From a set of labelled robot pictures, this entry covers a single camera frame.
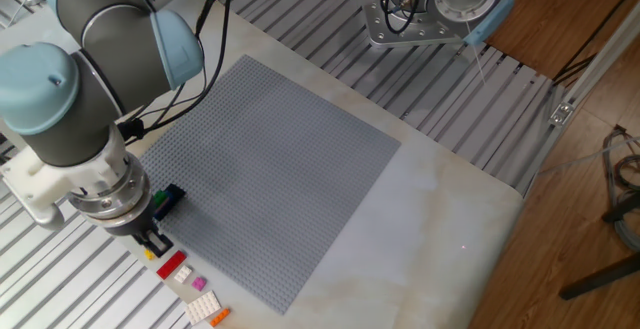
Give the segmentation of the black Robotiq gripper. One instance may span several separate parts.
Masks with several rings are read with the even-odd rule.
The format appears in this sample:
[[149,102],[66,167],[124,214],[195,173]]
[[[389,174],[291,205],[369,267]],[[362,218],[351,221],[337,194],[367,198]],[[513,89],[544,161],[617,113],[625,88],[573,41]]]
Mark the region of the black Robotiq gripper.
[[156,206],[151,196],[143,197],[131,211],[122,216],[108,219],[102,227],[111,235],[128,236],[133,235],[134,240],[144,248],[143,252],[147,259],[161,258],[173,247],[173,242],[155,230],[148,232],[148,238],[140,232],[145,232],[153,226],[153,216]]

